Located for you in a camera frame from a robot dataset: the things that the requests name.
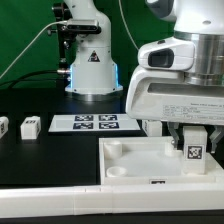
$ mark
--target black table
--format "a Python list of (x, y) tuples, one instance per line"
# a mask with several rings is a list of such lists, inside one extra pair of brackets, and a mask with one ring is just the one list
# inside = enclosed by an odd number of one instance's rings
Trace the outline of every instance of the black table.
[[(48, 133), (55, 114), (124, 113), (125, 95), (106, 102), (81, 102), (64, 96), (63, 89), (0, 91), (0, 116), (9, 118), (9, 131), (0, 140), (0, 188), (31, 188), (100, 184), (100, 137), (144, 136), (143, 131), (53, 135)], [(40, 116), (36, 141), (22, 141), (20, 125), (28, 116)], [(0, 219), (0, 223), (221, 223), (223, 211), (86, 215)]]

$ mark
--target green wall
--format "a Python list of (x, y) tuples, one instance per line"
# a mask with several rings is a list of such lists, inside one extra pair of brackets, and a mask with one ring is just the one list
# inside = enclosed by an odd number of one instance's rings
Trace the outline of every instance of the green wall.
[[(0, 74), (48, 23), (54, 22), (53, 3), (60, 0), (1, 0)], [(112, 22), (112, 57), (120, 68), (120, 83), (128, 86), (137, 66), (137, 51), (121, 20), (118, 0), (95, 0), (96, 7)], [(172, 35), (172, 24), (155, 18), (145, 0), (122, 0), (124, 14), (138, 47)], [(58, 68), (57, 37), (43, 34), (2, 81), (29, 72)], [(22, 83), (22, 87), (54, 87), (52, 82)]]

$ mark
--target black cable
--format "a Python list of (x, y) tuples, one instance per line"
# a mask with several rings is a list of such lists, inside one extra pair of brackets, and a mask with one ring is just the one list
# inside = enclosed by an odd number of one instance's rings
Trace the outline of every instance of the black cable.
[(18, 82), (42, 82), (42, 81), (64, 81), (65, 79), (25, 79), (25, 80), (11, 80), (11, 81), (7, 81), (7, 82), (2, 82), (0, 83), (0, 87), (1, 86), (4, 86), (4, 85), (7, 85), (9, 83), (14, 83), (16, 82), (16, 84)]
[(37, 72), (31, 72), (26, 75), (23, 75), (19, 77), (18, 79), (14, 80), (9, 86), (8, 89), (12, 89), (18, 82), (22, 81), (23, 79), (36, 76), (36, 75), (45, 75), (45, 74), (57, 74), (56, 70), (46, 70), (46, 71), (37, 71)]

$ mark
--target white cube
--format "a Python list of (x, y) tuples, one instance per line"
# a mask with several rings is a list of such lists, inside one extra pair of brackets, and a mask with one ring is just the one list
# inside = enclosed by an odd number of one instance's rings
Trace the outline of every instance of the white cube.
[(7, 117), (0, 117), (0, 139), (8, 131), (9, 120)]
[(142, 120), (142, 129), (148, 137), (161, 137), (163, 124), (161, 121)]
[(203, 126), (185, 126), (183, 172), (204, 174), (207, 147), (207, 131)]
[(23, 140), (37, 139), (41, 130), (40, 117), (27, 117), (20, 126), (20, 129)]

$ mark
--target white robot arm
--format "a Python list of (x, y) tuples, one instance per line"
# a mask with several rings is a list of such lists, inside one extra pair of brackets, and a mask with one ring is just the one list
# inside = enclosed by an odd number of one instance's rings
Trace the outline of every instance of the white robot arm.
[(93, 0), (64, 0), (72, 19), (65, 30), (77, 33), (76, 59), (70, 67), (68, 95), (86, 101), (101, 101), (121, 95), (118, 69), (111, 59), (111, 23)]
[(174, 37), (139, 50), (126, 111), (137, 119), (214, 125), (214, 152), (224, 136), (224, 1), (146, 4), (159, 18), (176, 21)]

